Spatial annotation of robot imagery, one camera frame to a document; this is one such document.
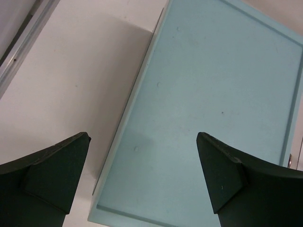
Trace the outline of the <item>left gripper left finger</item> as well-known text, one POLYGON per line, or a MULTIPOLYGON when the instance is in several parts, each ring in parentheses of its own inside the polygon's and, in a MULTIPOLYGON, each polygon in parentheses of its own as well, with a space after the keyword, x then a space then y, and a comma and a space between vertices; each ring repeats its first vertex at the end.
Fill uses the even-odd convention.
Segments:
POLYGON ((61 227, 91 138, 86 132, 0 166, 2 227, 61 227))

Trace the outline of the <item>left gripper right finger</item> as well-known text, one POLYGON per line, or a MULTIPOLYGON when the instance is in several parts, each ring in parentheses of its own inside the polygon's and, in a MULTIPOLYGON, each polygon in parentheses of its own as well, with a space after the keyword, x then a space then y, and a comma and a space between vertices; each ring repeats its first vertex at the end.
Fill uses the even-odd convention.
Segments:
POLYGON ((223 227, 300 227, 303 174, 200 132, 196 144, 214 214, 223 227))

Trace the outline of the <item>teal makeup organizer box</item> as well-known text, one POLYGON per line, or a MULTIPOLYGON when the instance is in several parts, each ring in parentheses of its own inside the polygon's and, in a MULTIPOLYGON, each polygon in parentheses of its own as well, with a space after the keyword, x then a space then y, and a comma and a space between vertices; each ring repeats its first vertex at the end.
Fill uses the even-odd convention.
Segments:
POLYGON ((303 37, 240 0, 171 0, 94 191, 109 227, 217 227, 196 138, 286 166, 303 37))

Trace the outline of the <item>aluminium table edge rail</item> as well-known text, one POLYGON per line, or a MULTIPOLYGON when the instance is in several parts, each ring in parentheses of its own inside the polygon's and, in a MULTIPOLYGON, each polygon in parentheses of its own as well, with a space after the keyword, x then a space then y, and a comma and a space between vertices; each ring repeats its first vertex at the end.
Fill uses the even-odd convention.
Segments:
POLYGON ((6 92, 58 3, 58 0, 0 2, 1 96, 6 92))

